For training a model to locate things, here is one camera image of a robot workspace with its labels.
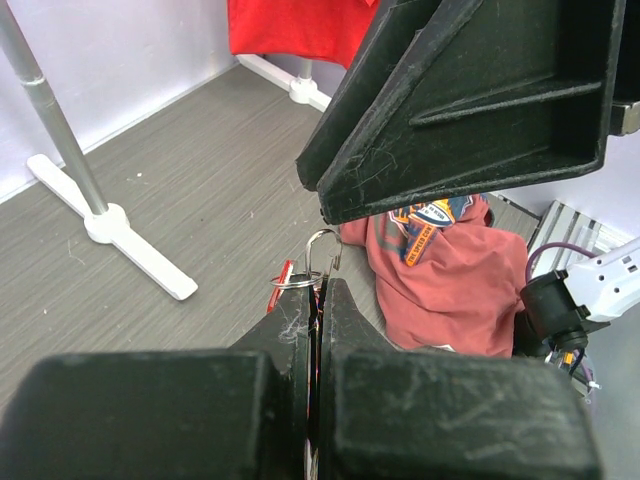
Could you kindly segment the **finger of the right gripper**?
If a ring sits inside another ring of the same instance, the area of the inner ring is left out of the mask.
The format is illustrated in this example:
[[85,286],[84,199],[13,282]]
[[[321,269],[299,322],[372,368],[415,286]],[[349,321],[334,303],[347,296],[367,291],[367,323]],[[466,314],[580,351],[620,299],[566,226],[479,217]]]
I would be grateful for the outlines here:
[[296,161],[324,220],[584,176],[622,1],[384,1]]

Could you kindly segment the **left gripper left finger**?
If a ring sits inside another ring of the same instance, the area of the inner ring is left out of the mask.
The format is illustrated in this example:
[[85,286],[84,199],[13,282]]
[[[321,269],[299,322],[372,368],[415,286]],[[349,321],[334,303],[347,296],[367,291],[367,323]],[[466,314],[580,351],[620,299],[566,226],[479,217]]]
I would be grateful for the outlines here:
[[303,479],[305,289],[227,348],[60,354],[1,422],[5,479]]

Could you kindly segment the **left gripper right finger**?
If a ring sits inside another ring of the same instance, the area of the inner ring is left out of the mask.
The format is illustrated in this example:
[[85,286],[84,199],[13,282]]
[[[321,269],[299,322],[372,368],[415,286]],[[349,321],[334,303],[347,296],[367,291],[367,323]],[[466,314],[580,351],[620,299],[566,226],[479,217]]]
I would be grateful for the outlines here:
[[568,378],[541,362],[396,350],[347,283],[324,307],[322,479],[598,479]]

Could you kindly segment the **red tagged key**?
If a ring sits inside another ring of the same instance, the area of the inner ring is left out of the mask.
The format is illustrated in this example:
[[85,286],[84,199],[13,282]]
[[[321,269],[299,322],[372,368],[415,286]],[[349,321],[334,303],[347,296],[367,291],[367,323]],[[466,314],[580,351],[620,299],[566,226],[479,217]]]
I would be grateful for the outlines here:
[[276,307],[278,300],[284,291],[284,287],[289,283],[289,280],[293,273],[294,266],[295,266],[295,261],[291,259],[287,259],[283,264],[283,267],[279,276],[274,277],[271,280],[271,284],[274,287],[274,289],[272,291],[269,302],[267,304],[266,313],[271,313]]

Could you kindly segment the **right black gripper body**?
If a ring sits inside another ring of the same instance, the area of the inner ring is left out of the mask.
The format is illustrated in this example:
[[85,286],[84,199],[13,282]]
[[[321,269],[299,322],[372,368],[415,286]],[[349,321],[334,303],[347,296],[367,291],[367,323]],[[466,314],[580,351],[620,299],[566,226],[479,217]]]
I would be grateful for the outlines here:
[[625,136],[639,130],[639,21],[639,0],[628,0],[611,105],[609,134],[614,136]]

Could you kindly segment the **metal keyring with keys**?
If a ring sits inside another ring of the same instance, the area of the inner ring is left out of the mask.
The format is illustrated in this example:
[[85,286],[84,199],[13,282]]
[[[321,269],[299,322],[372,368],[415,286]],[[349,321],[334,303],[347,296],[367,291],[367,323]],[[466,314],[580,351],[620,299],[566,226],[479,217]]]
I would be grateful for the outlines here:
[[[328,253],[326,265],[321,270],[315,270],[312,266],[312,256],[314,245],[325,236],[335,240],[335,247]],[[284,287],[284,291],[303,289],[309,294],[311,314],[308,327],[310,358],[317,360],[320,353],[321,329],[323,321],[324,302],[327,295],[328,282],[333,271],[340,269],[343,243],[340,235],[333,229],[323,228],[316,231],[308,239],[304,251],[304,270],[301,273],[302,280],[293,280],[294,269],[289,283]]]

